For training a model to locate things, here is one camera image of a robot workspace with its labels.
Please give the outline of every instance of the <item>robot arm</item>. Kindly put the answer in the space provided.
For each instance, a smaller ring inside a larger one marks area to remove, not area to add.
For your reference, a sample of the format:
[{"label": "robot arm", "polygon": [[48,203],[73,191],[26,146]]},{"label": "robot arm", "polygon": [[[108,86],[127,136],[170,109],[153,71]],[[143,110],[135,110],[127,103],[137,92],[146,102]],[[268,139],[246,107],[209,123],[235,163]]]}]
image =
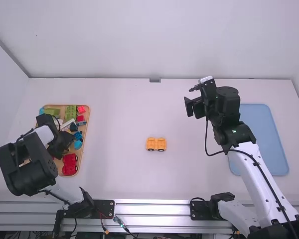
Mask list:
[{"label": "robot arm", "polygon": [[232,87],[216,87],[209,76],[189,91],[201,97],[184,97],[187,116],[211,121],[216,142],[239,168],[256,208],[256,214],[235,201],[231,193],[213,195],[206,207],[215,219],[230,221],[246,238],[299,238],[299,214],[282,194],[266,167],[250,128],[240,119],[240,97]]},{"label": "robot arm", "polygon": [[56,238],[64,215],[88,217],[95,206],[86,191],[79,187],[63,187],[64,178],[57,177],[52,157],[61,159],[75,137],[66,131],[58,131],[51,115],[42,114],[36,120],[37,128],[21,135],[15,143],[0,147],[0,168],[14,195],[46,193],[63,205],[63,210],[56,214],[53,230],[53,238]]}]

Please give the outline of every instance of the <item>blue mat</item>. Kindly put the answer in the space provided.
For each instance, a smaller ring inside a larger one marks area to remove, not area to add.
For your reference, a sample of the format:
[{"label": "blue mat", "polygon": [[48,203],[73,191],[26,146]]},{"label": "blue mat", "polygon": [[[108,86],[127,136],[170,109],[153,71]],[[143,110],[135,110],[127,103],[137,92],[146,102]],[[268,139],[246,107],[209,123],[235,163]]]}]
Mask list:
[{"label": "blue mat", "polygon": [[[264,104],[241,104],[240,120],[247,124],[256,137],[263,160],[273,176],[285,176],[289,167],[270,108]],[[233,174],[238,168],[229,162]]]}]

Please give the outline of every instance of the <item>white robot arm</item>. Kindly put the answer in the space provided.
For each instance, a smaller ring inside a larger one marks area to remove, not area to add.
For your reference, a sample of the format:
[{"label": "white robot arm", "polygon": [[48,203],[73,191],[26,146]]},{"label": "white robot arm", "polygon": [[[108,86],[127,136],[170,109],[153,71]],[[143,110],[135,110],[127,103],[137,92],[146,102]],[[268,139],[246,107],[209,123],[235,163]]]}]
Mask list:
[{"label": "white robot arm", "polygon": [[255,205],[256,214],[235,200],[231,193],[213,195],[201,205],[211,217],[230,221],[246,238],[299,238],[299,214],[289,203],[266,167],[250,128],[240,119],[240,97],[232,87],[216,87],[212,76],[200,79],[189,91],[199,90],[201,97],[184,97],[187,116],[211,121],[216,142],[239,168],[242,179]]}]

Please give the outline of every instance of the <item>metal bracket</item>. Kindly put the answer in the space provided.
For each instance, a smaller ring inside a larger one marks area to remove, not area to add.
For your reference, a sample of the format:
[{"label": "metal bracket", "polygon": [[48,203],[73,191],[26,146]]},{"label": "metal bracket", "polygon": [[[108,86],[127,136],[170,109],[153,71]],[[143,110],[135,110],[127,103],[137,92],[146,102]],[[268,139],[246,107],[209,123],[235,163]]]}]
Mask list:
[{"label": "metal bracket", "polygon": [[190,218],[193,221],[224,221],[212,216],[209,202],[192,201],[190,204]]},{"label": "metal bracket", "polygon": [[[102,217],[102,219],[112,219],[114,217],[114,208],[115,208],[115,202],[114,200],[93,200],[94,206],[97,211],[93,211],[90,219],[100,219],[100,213],[102,213],[105,217]],[[71,215],[64,215],[64,218],[73,218]]]}]

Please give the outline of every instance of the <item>white tabletop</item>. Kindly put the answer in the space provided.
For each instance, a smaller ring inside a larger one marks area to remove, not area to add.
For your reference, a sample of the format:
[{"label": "white tabletop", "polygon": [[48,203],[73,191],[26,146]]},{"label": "white tabletop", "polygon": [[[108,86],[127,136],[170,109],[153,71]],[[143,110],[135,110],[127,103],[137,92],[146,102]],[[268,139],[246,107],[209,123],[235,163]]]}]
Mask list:
[{"label": "white tabletop", "polygon": [[[205,155],[205,119],[186,115],[183,97],[199,96],[188,92],[195,84],[197,79],[31,79],[9,140],[35,125],[43,105],[89,105],[81,167],[65,180],[67,186],[81,186],[93,198],[190,199],[232,192],[248,200],[227,157]],[[290,167],[287,176],[275,180],[289,200],[299,201],[299,99],[291,80],[216,79],[216,85],[237,88],[241,103],[270,107]],[[220,150],[211,127],[208,133],[208,151]],[[151,136],[166,138],[167,151],[146,151],[146,138]],[[12,195],[0,171],[1,201],[37,199],[43,196]]]}]

